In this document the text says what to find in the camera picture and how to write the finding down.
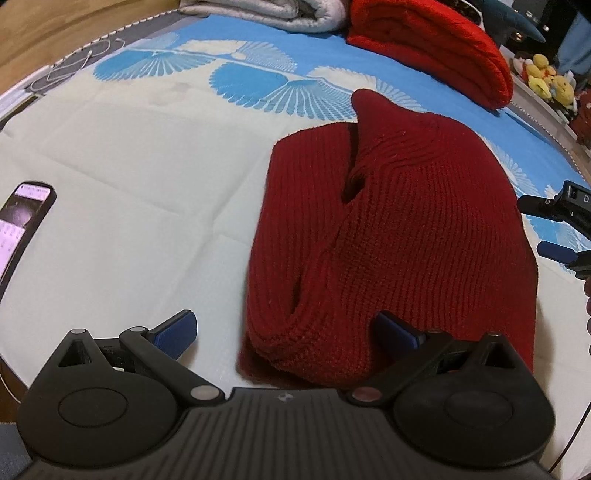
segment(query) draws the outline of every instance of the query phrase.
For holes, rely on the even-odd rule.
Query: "metal screw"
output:
[[[195,400],[213,400],[220,394],[219,388],[213,385],[199,385],[191,389],[191,396]]]
[[[371,402],[382,398],[382,393],[374,387],[357,387],[351,396],[357,401]]]

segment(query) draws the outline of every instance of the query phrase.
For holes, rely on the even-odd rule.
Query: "wooden bed frame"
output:
[[[8,0],[0,7],[0,93],[112,30],[178,0]]]

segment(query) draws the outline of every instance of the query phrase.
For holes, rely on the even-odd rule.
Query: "yellow plush toy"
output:
[[[541,53],[537,53],[536,55],[534,55],[534,65],[538,67],[540,70],[545,69],[549,64],[550,62],[548,61],[548,59]]]
[[[529,85],[534,93],[542,100],[550,100],[552,98],[550,88],[548,88],[548,85],[546,85],[546,82],[542,79],[530,75],[527,79],[527,85]]]
[[[542,72],[540,71],[540,69],[534,65],[533,63],[530,64],[526,64],[524,65],[525,67],[525,71],[527,72],[528,77],[534,77],[537,79],[542,79],[544,78],[544,75],[542,75]]]
[[[550,86],[552,97],[564,107],[571,107],[574,101],[574,89],[562,75],[557,75]]]
[[[552,65],[548,65],[545,69],[541,69],[540,72],[544,78],[556,76],[556,69]]]

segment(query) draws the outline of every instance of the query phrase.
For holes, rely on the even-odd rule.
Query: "red knit beanie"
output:
[[[384,367],[369,324],[507,335],[531,366],[537,265],[515,193],[480,138],[370,90],[358,124],[273,149],[248,273],[243,372],[350,387]]]

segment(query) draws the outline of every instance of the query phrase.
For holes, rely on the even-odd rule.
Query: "white cable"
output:
[[[38,78],[32,84],[29,85],[29,90],[32,93],[40,93],[43,90],[48,89],[50,86],[55,85],[56,83],[62,82],[64,80],[66,80],[66,79],[69,79],[69,78],[73,77],[76,73],[78,73],[84,67],[86,67],[86,64],[88,63],[88,61],[90,59],[92,59],[94,57],[99,57],[99,56],[105,54],[107,51],[109,51],[111,49],[111,39],[110,38],[107,38],[106,40],[108,42],[108,45],[107,45],[107,48],[105,48],[103,51],[100,51],[98,53],[93,53],[92,50],[89,50],[88,53],[86,54],[86,57],[82,57],[82,58],[80,58],[80,59],[78,59],[76,61],[73,61],[72,63],[69,63],[67,65],[60,65],[60,66],[58,66],[59,64],[62,64],[62,62],[64,62],[65,59],[67,59],[68,57],[72,56],[73,53],[70,53],[66,57],[64,57],[63,59],[59,60],[59,62],[54,63],[53,66],[51,67],[51,69],[49,70],[49,72],[47,73],[47,75],[44,78],[43,77]],[[96,42],[93,40],[90,44],[95,44],[96,45],[97,43],[99,43],[101,41],[104,41],[104,40],[102,40],[102,39],[99,38],[99,39],[96,40]],[[115,43],[116,41],[121,42],[121,46],[117,50],[120,50],[121,48],[125,47],[125,40],[124,39],[122,39],[122,38],[116,38],[113,43]],[[77,53],[78,51],[82,51],[84,48],[86,48],[86,46],[80,48],[75,53]],[[79,67],[75,72],[68,72],[68,73],[65,73],[64,75],[60,75],[60,76],[57,76],[57,77],[52,78],[52,79],[49,78],[52,73],[55,73],[58,70],[71,68],[72,66],[74,66],[74,65],[76,65],[77,63],[80,63],[80,62],[83,62],[82,63],[82,66]],[[39,80],[43,80],[43,79],[45,80],[45,85],[42,85],[40,87],[36,87],[35,86],[35,83],[37,83]]]
[[[4,385],[4,388],[6,388],[8,394],[12,397],[12,399],[15,402],[17,402],[20,405],[21,401],[18,398],[16,398],[15,394],[12,393],[12,391],[10,390],[10,388],[8,388],[8,385],[6,385],[6,382],[4,381],[4,377],[2,376],[2,368],[0,368],[0,380],[2,380],[2,385]]]

